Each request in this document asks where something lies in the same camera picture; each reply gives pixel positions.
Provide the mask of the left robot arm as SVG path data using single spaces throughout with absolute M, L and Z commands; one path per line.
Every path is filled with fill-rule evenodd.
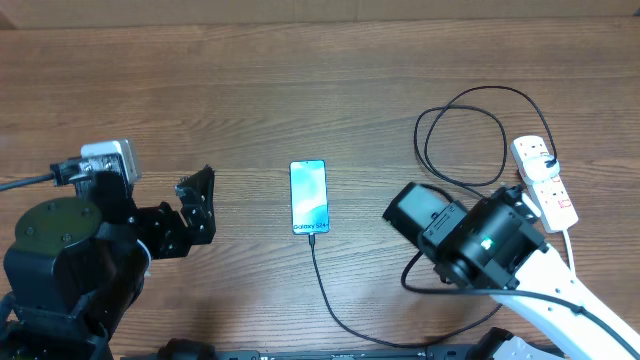
M 175 187 L 182 203 L 138 207 L 114 171 L 83 175 L 72 197 L 40 203 L 15 226 L 3 267 L 4 359 L 109 359 L 109 342 L 153 261 L 182 258 L 216 232 L 214 170 Z

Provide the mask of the blue Samsung Galaxy smartphone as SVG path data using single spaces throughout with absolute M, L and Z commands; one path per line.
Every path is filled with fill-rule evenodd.
M 293 161 L 289 165 L 289 174 L 293 233 L 328 233 L 330 218 L 325 161 Z

